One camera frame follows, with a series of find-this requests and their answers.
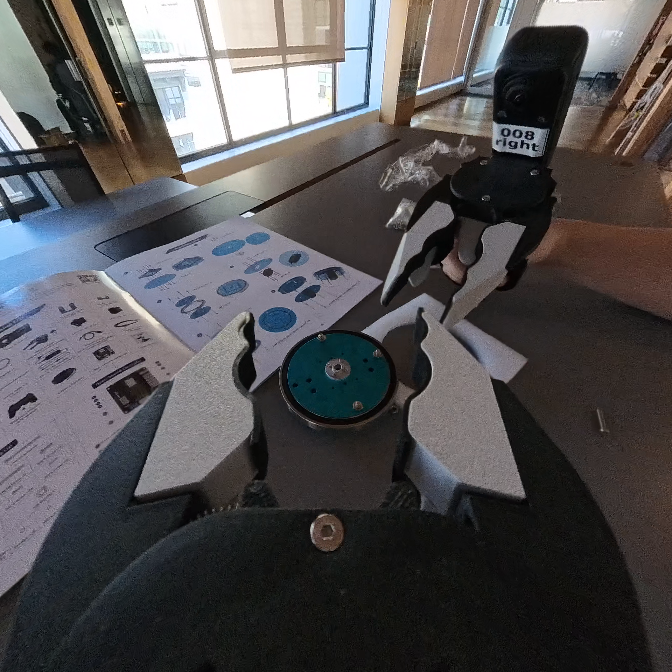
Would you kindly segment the wooden shelf rack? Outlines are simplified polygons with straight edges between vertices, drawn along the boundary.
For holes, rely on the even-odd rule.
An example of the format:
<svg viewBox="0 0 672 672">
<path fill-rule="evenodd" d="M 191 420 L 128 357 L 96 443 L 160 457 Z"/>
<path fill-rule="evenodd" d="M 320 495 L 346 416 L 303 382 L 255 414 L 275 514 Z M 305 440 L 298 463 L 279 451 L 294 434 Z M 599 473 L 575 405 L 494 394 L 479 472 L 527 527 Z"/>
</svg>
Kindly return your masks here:
<svg viewBox="0 0 672 672">
<path fill-rule="evenodd" d="M 665 1 L 589 141 L 589 149 L 627 155 L 671 79 L 671 2 Z"/>
</svg>

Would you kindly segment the large window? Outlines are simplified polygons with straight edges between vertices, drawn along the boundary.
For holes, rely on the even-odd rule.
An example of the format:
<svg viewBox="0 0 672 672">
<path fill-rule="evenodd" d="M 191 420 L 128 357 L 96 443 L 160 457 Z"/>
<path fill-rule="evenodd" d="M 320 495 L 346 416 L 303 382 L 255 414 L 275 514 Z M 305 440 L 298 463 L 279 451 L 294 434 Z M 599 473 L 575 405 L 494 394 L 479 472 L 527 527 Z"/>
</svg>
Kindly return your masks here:
<svg viewBox="0 0 672 672">
<path fill-rule="evenodd" d="M 178 156 L 206 154 L 368 103 L 374 1 L 345 1 L 345 60 L 234 74 L 216 1 L 122 1 Z"/>
</svg>

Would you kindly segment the small bag of screws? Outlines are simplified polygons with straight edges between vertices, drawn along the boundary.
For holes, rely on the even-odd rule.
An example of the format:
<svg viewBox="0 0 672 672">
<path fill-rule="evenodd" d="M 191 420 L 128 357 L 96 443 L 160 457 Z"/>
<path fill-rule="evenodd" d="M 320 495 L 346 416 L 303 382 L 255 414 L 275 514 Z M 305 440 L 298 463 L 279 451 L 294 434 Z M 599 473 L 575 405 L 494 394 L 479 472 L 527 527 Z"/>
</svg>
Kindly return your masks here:
<svg viewBox="0 0 672 672">
<path fill-rule="evenodd" d="M 413 215 L 416 202 L 408 198 L 402 198 L 399 205 L 385 224 L 385 228 L 394 231 L 405 232 Z"/>
</svg>

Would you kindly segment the black chair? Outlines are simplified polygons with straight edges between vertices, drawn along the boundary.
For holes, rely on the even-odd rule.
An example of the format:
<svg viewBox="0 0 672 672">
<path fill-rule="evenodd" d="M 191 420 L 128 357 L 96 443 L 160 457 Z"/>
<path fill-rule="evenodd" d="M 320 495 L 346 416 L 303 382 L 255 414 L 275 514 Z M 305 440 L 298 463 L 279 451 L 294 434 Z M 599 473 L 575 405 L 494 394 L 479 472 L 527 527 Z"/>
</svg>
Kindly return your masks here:
<svg viewBox="0 0 672 672">
<path fill-rule="evenodd" d="M 19 223 L 21 217 L 75 203 L 68 186 L 82 167 L 77 145 L 1 152 L 1 213 Z"/>
</svg>

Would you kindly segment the round teal turntable disc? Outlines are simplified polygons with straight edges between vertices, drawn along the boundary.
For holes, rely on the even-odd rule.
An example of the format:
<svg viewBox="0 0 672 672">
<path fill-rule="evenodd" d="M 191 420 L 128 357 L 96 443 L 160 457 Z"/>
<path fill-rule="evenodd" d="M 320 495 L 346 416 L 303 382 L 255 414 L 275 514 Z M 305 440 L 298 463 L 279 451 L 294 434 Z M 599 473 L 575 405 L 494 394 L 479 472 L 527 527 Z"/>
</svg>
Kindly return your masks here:
<svg viewBox="0 0 672 672">
<path fill-rule="evenodd" d="M 319 429 L 353 429 L 392 405 L 397 369 L 382 343 L 363 332 L 329 330 L 299 341 L 283 360 L 280 390 L 289 409 Z"/>
</svg>

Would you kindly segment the plain dark desk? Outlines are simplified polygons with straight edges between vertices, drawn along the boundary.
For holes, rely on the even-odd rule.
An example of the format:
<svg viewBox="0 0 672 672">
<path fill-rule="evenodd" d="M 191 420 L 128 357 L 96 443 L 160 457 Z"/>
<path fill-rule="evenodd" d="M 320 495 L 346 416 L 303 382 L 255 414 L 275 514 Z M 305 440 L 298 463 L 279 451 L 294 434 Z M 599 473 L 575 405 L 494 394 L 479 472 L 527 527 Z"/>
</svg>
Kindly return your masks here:
<svg viewBox="0 0 672 672">
<path fill-rule="evenodd" d="M 162 177 L 2 226 L 1 292 L 55 273 L 104 270 L 112 262 L 98 244 L 177 212 L 196 189 Z"/>
</svg>

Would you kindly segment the person's right hand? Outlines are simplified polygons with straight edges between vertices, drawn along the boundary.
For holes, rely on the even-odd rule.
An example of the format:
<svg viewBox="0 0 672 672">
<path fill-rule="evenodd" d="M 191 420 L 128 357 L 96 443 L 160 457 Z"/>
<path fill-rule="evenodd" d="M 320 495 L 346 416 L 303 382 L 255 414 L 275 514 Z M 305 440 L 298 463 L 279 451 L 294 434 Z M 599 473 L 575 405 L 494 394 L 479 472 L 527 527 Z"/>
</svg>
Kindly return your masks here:
<svg viewBox="0 0 672 672">
<path fill-rule="evenodd" d="M 459 238 L 456 238 L 454 246 L 449 254 L 440 263 L 441 271 L 454 284 L 463 286 L 468 272 L 468 266 L 463 264 L 459 257 Z"/>
</svg>

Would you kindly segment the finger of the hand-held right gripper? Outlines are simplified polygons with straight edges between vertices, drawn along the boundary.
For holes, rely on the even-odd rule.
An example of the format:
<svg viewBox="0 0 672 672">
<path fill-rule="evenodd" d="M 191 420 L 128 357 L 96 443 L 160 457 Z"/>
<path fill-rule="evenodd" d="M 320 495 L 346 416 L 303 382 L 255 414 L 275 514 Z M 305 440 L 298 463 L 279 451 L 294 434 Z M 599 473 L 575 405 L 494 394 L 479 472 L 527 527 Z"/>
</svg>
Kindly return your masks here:
<svg viewBox="0 0 672 672">
<path fill-rule="evenodd" d="M 417 288 L 433 265 L 454 247 L 458 222 L 452 207 L 434 202 L 402 236 L 384 281 L 381 305 L 388 306 L 406 285 Z"/>
<path fill-rule="evenodd" d="M 466 275 L 441 317 L 445 328 L 464 319 L 503 283 L 507 264 L 524 232 L 525 226 L 517 223 L 461 224 L 458 258 L 466 266 Z"/>
</svg>

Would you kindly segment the crumpled clear plastic bag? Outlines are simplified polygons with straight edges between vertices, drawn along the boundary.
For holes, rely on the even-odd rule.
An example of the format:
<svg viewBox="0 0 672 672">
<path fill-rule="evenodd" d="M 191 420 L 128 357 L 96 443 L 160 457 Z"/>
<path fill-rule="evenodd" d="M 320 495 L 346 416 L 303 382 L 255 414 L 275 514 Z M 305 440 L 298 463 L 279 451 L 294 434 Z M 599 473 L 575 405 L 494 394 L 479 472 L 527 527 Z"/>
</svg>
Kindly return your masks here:
<svg viewBox="0 0 672 672">
<path fill-rule="evenodd" d="M 392 162 L 383 171 L 379 187 L 391 192 L 406 184 L 415 184 L 428 189 L 441 181 L 441 176 L 432 165 L 436 155 L 465 160 L 475 154 L 476 147 L 463 136 L 457 145 L 450 145 L 440 139 L 410 149 Z"/>
</svg>

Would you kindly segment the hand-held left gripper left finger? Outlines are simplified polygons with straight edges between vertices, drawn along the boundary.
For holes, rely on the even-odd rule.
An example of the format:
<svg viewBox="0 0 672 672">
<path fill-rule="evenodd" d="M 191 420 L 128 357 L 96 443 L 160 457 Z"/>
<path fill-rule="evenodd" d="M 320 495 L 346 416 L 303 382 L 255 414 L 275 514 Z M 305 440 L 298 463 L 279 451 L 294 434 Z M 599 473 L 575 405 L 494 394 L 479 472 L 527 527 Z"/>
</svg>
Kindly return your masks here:
<svg viewBox="0 0 672 672">
<path fill-rule="evenodd" d="M 233 500 L 264 477 L 264 426 L 256 380 L 255 320 L 236 315 L 175 376 L 134 496 L 192 494 Z"/>
</svg>

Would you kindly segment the person's right forearm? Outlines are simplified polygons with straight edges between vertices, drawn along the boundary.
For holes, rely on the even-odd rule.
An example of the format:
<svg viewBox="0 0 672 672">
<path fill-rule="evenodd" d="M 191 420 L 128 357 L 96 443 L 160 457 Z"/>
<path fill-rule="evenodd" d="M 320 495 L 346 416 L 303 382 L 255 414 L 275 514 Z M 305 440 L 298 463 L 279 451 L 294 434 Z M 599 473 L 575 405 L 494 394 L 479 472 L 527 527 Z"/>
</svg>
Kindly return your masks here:
<svg viewBox="0 0 672 672">
<path fill-rule="evenodd" d="M 671 227 L 553 218 L 528 261 L 627 306 L 671 320 Z"/>
</svg>

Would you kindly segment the beige roller blind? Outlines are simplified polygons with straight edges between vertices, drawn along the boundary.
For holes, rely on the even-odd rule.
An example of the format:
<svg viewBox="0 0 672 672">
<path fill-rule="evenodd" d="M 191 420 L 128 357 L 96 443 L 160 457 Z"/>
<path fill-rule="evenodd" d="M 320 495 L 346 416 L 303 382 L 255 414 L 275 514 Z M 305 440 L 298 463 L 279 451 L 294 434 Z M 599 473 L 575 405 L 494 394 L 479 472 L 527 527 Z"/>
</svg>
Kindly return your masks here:
<svg viewBox="0 0 672 672">
<path fill-rule="evenodd" d="M 216 1 L 234 74 L 345 60 L 344 1 Z"/>
</svg>

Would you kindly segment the wooden cabinet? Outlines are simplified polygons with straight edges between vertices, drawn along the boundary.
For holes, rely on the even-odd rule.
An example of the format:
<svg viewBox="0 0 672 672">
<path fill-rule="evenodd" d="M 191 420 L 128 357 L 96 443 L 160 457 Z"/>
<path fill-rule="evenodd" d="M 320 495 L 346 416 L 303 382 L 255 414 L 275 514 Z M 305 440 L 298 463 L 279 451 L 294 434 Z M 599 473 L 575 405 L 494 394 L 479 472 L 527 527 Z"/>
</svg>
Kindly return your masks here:
<svg viewBox="0 0 672 672">
<path fill-rule="evenodd" d="M 122 1 L 43 1 L 102 130 L 103 183 L 184 181 Z"/>
</svg>

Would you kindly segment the white foam insert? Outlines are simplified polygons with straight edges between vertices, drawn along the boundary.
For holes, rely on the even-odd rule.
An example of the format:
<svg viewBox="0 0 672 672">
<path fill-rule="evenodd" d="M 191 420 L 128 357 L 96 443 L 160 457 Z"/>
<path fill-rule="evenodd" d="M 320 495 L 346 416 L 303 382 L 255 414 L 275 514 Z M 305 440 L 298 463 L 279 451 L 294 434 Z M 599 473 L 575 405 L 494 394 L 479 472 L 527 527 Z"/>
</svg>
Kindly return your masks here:
<svg viewBox="0 0 672 672">
<path fill-rule="evenodd" d="M 423 308 L 440 321 L 443 305 L 429 295 L 422 294 L 387 315 L 383 315 L 376 322 L 365 328 L 363 333 L 382 342 L 385 336 L 394 329 L 410 325 L 415 326 L 417 311 L 420 308 Z M 478 327 L 475 327 L 467 320 L 462 320 L 454 327 L 445 329 L 455 336 L 455 338 L 482 364 L 491 376 L 492 383 L 495 381 L 508 383 L 527 363 L 525 357 L 494 337 L 483 332 Z M 401 392 L 399 392 L 397 396 L 400 400 L 404 401 L 405 406 L 405 402 L 414 392 L 415 382 L 413 390 L 405 397 Z M 402 440 L 404 441 L 403 445 L 405 445 L 404 434 L 405 431 L 402 434 Z"/>
</svg>

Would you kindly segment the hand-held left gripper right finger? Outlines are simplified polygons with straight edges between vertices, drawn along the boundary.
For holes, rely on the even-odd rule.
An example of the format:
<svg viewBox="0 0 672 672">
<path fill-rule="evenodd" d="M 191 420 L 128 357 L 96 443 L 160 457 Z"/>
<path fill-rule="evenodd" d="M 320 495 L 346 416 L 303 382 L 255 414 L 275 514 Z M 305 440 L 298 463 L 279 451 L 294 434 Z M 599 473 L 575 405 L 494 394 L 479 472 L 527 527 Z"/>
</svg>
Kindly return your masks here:
<svg viewBox="0 0 672 672">
<path fill-rule="evenodd" d="M 404 406 L 399 465 L 419 493 L 421 510 L 454 515 L 468 495 L 524 502 L 491 376 L 423 308 L 414 336 L 419 377 Z"/>
</svg>

